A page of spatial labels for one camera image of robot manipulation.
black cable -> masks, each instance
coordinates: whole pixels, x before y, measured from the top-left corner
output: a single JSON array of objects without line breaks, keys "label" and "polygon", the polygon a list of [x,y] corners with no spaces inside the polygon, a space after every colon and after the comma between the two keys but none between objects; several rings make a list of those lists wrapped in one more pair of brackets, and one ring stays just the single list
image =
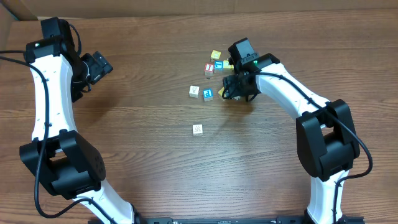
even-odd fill
[{"label": "black cable", "polygon": [[25,53],[25,50],[0,50],[0,54],[8,54],[8,53]]},{"label": "black cable", "polygon": [[80,41],[80,35],[79,32],[77,32],[76,28],[74,25],[69,24],[69,26],[75,31],[76,36],[77,36],[77,41],[78,41],[78,48],[77,48],[77,55],[80,56],[81,54],[81,41]]},{"label": "black cable", "polygon": [[[268,76],[272,76],[272,77],[276,77],[281,80],[284,80],[287,83],[291,84],[306,100],[308,100],[309,103],[316,106],[318,109],[322,108],[320,105],[318,105],[316,102],[314,102],[311,97],[309,97],[307,94],[305,94],[292,80],[289,80],[288,78],[284,77],[283,75],[277,75],[277,74],[267,73],[267,72],[259,72],[259,73],[255,73],[254,75],[268,75]],[[339,119],[337,119],[329,111],[325,110],[325,113],[334,122],[338,123],[341,127],[343,127],[345,130],[347,130],[347,132],[349,132],[349,134],[352,135],[352,137],[355,138],[355,140],[363,148],[363,151],[365,152],[366,156],[368,157],[368,161],[369,161],[369,167],[365,172],[360,173],[360,174],[355,174],[355,175],[349,175],[347,177],[343,177],[343,178],[340,178],[339,180],[337,180],[336,186],[335,186],[335,196],[333,198],[333,211],[332,211],[333,212],[333,223],[336,224],[337,195],[338,195],[338,188],[340,187],[340,184],[344,180],[360,178],[360,177],[364,177],[364,176],[368,175],[372,171],[372,168],[373,168],[373,158],[372,158],[371,153],[369,152],[369,149],[366,147],[365,143],[363,143],[362,140],[355,133],[352,132],[352,130],[350,130],[347,126],[345,126]]]},{"label": "black cable", "polygon": [[29,63],[26,63],[26,62],[22,62],[20,60],[2,57],[2,56],[0,56],[0,60],[6,60],[8,62],[18,63],[20,65],[25,65],[25,66],[35,70],[35,72],[37,72],[39,74],[40,78],[42,79],[42,83],[43,83],[43,87],[44,87],[44,98],[45,98],[44,137],[43,137],[43,141],[42,141],[42,147],[40,149],[39,160],[37,162],[36,175],[35,175],[35,187],[34,187],[34,200],[35,200],[36,210],[38,211],[38,213],[45,218],[57,218],[57,217],[61,216],[62,214],[64,214],[65,212],[67,212],[69,209],[73,208],[75,205],[79,204],[80,202],[89,202],[90,204],[93,204],[101,212],[101,214],[105,218],[107,218],[112,224],[116,224],[116,222],[93,199],[90,199],[90,198],[79,199],[79,200],[71,203],[66,208],[64,208],[61,212],[58,212],[54,215],[46,214],[42,210],[42,208],[40,207],[40,203],[39,203],[39,183],[40,183],[39,176],[40,176],[40,169],[42,167],[43,159],[44,159],[45,152],[46,152],[45,144],[49,137],[49,127],[50,127],[50,124],[49,124],[49,121],[50,121],[49,88],[47,86],[47,81],[46,81],[43,73],[39,69],[37,69],[35,66],[33,66]]}]

